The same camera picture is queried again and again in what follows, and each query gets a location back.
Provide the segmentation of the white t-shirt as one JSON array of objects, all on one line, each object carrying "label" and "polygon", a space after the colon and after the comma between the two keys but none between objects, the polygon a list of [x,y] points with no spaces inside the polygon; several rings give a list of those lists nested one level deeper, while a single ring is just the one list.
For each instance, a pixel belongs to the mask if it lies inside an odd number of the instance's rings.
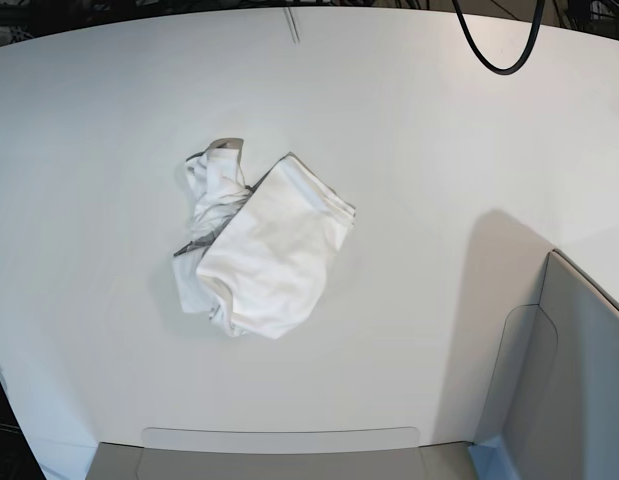
[{"label": "white t-shirt", "polygon": [[279,339],[317,305],[356,211],[293,154],[248,185],[242,146],[219,139],[185,160],[190,240],[172,270],[185,313]]}]

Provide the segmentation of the grey box right side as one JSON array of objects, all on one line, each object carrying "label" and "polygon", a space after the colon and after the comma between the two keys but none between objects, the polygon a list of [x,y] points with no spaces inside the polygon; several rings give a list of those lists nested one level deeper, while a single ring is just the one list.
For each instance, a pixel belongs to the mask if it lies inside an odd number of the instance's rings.
[{"label": "grey box right side", "polygon": [[619,303],[558,250],[505,320],[468,451],[480,479],[619,479]]}]

